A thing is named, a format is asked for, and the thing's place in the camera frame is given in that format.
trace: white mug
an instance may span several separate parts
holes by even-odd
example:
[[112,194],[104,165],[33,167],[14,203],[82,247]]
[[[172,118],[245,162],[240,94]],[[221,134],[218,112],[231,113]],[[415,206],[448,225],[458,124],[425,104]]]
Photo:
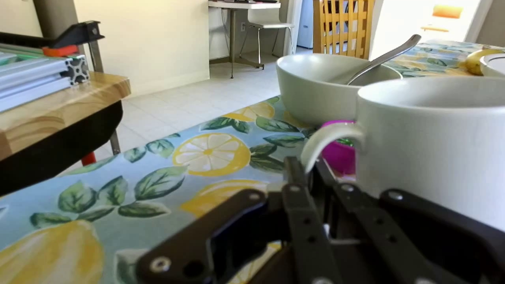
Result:
[[357,184],[404,189],[505,230],[505,79],[418,77],[360,88],[357,121],[316,131],[302,151],[350,137]]

